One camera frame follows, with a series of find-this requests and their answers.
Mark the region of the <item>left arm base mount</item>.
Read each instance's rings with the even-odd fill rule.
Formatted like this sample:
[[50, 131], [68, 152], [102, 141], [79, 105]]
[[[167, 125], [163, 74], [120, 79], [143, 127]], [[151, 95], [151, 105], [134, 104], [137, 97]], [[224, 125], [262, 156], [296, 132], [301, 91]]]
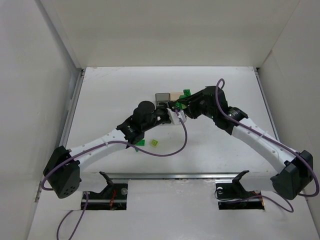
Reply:
[[98, 173], [98, 180], [95, 182], [93, 191], [88, 191], [88, 198], [82, 194], [80, 203], [81, 210], [90, 211], [125, 211], [127, 209], [127, 197], [129, 185], [127, 180], [112, 180], [105, 172]]

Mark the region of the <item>small dark green lego piece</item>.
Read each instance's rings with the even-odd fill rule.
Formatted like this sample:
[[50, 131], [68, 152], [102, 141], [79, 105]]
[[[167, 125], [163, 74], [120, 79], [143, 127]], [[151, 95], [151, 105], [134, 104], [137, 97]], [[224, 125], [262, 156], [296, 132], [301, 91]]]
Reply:
[[190, 91], [190, 89], [184, 89], [183, 90], [183, 95], [181, 95], [179, 98], [180, 99], [184, 99], [184, 98], [187, 98], [187, 97], [189, 97], [189, 96], [191, 96], [192, 94], [191, 94], [191, 91]]

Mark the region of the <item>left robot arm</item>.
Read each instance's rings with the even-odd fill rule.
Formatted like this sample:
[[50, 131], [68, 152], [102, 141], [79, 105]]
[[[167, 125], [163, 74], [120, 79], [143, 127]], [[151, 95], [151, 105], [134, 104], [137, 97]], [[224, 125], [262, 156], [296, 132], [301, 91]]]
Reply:
[[55, 148], [43, 170], [41, 187], [64, 199], [83, 183], [81, 173], [88, 166], [135, 145], [152, 128], [177, 122], [178, 114], [171, 109], [163, 105], [155, 107], [150, 101], [142, 101], [131, 116], [102, 137], [70, 150], [62, 145]]

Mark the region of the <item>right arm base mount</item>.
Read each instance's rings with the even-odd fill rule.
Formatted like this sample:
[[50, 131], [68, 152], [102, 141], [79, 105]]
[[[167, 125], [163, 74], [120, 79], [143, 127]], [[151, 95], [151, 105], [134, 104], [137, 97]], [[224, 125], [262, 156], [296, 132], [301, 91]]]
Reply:
[[240, 180], [248, 172], [245, 170], [233, 178], [215, 181], [214, 197], [218, 200], [219, 210], [265, 209], [261, 193], [246, 191], [240, 184]]

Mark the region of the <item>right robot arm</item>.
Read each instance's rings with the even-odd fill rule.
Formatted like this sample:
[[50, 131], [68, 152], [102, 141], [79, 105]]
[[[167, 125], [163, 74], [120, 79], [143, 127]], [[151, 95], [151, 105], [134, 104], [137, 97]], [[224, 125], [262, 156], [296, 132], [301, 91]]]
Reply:
[[264, 132], [245, 112], [228, 105], [221, 88], [208, 86], [179, 98], [177, 103], [191, 119], [201, 115], [212, 119], [218, 128], [247, 144], [274, 168], [275, 173], [267, 175], [242, 171], [232, 181], [246, 192], [275, 191], [293, 200], [313, 180], [312, 155], [306, 150], [297, 152]]

